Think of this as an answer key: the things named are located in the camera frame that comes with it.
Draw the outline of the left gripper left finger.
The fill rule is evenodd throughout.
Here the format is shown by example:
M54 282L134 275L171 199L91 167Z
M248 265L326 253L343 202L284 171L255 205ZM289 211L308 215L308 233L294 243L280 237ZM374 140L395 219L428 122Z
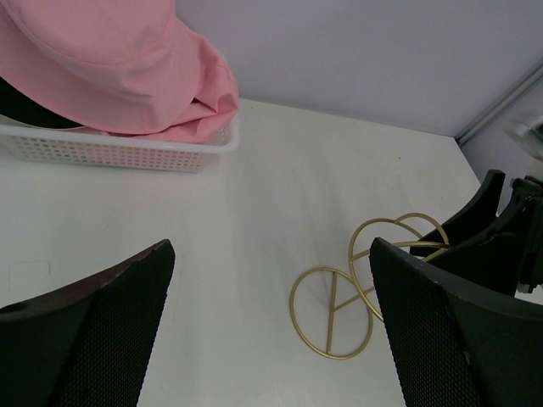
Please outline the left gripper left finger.
M174 266L174 248L163 240L3 307L1 404L137 405Z

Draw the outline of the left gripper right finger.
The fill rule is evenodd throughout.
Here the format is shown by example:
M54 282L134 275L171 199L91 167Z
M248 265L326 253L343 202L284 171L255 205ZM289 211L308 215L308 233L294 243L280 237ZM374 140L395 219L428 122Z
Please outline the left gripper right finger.
M408 406L540 406L542 307L376 238L372 279Z

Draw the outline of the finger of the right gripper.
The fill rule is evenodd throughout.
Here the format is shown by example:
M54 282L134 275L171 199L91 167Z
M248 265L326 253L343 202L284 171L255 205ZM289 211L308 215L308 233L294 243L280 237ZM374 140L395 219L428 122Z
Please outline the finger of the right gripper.
M451 246L468 240L495 220L505 178L504 172L489 170L470 201L441 225Z
M451 247L431 265L492 291L515 293L525 214L455 215L443 228Z

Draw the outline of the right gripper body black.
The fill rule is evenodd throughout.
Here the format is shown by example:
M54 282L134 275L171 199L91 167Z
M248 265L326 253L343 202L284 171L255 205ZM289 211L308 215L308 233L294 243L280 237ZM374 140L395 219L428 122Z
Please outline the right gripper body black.
M528 176L514 179L511 187L515 224L507 295L532 293L542 284L542 183Z

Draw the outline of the gold wire hat stand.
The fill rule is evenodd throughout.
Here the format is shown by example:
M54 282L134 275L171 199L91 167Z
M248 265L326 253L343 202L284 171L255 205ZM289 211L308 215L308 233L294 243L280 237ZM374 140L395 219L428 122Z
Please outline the gold wire hat stand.
M411 219L424 220L434 227L434 231L438 233L436 238L424 237L423 234L407 224L406 222ZM300 340L314 353L329 359L329 360L350 360L355 358L358 354L362 353L367 345L370 343L373 333L374 321L383 321L383 316L381 311L371 302L368 295L375 291L375 287L364 288L358 279L356 274L355 263L361 259L365 259L369 256L370 250L365 249L359 252L355 251L355 244L358 237L363 231L365 231L369 226L376 224L388 224L397 226L405 231L411 233L416 240L415 241L404 241L397 242L393 245L397 248L431 248L433 252L431 254L421 254L418 257L424 262L428 262L431 259L435 259L440 255L444 254L451 248L451 240L447 232L445 231L444 226L442 226L436 219L433 217L417 212L411 212L404 215L401 215L397 218L372 218L361 223L353 232L348 246L347 251L347 263L349 266L349 271L347 273L327 266L319 266L309 269L302 273L294 282L289 294L288 299L288 310L290 319L293 324L293 328L296 331ZM326 330L326 343L325 348L318 348L310 339L304 334L296 316L295 310L295 300L296 294L299 290L301 283L309 276L312 276L316 273L329 274L331 276L331 288L330 294L327 301L327 330ZM338 294L338 283L340 279L346 280L355 290L355 295L351 298L346 299L345 301L339 303L337 301ZM334 331L334 322L336 314L348 307L349 305L362 302L365 310L367 312L367 329L364 338L362 339L360 345L354 350L346 354L335 354L333 352L333 331Z

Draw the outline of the black bucket hat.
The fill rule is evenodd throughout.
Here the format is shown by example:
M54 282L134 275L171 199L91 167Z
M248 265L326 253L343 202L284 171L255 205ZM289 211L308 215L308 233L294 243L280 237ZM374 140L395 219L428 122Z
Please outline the black bucket hat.
M72 120L44 108L1 79L1 116L24 125L54 130L82 128Z

